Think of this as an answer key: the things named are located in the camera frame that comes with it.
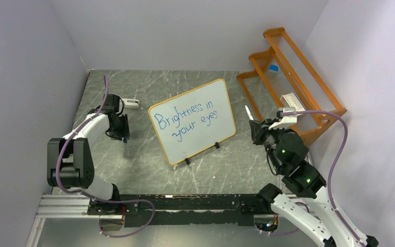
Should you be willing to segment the blue whiteboard marker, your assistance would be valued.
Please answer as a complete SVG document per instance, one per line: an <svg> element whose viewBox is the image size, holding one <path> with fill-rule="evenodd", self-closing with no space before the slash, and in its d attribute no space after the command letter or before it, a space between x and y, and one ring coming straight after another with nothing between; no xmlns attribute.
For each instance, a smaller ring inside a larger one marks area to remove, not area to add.
<svg viewBox="0 0 395 247"><path fill-rule="evenodd" d="M250 112L250 109L249 109L249 107L248 107L247 105L245 105L245 110L246 110L246 113L247 113L247 115L248 115L248 118L249 118L250 120L254 120L254 118L253 118L253 116L252 116L252 113Z"/></svg>

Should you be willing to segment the yellow framed whiteboard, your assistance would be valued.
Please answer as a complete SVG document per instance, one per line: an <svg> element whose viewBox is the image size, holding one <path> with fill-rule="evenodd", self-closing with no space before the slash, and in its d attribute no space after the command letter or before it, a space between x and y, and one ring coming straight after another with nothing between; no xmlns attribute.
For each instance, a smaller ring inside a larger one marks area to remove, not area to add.
<svg viewBox="0 0 395 247"><path fill-rule="evenodd" d="M152 126L174 166L236 134L227 85L216 79L148 109Z"/></svg>

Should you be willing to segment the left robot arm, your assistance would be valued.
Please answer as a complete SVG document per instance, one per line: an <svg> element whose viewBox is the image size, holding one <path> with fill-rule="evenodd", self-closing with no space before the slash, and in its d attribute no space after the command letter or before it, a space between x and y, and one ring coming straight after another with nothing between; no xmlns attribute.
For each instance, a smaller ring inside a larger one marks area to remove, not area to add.
<svg viewBox="0 0 395 247"><path fill-rule="evenodd" d="M109 214L120 211L122 199L113 183L95 174L91 147L100 136L124 143L130 138L128 116L123 111L127 101L106 94L102 105L88 112L86 119L70 133L47 143L48 185L66 193L81 193L95 201Z"/></svg>

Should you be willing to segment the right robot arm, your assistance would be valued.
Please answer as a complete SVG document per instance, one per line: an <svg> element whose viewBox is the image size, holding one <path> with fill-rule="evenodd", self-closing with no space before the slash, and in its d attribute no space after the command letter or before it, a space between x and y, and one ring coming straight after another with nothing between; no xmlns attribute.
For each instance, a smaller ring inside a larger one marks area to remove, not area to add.
<svg viewBox="0 0 395 247"><path fill-rule="evenodd" d="M250 120L252 141L264 147L269 166L315 215L299 207L273 184L267 184L258 192L258 209L282 215L317 246L378 246L375 237L361 232L338 210L336 203L331 202L326 180L305 160L309 150L302 138L291 129L272 129L271 125L276 122Z"/></svg>

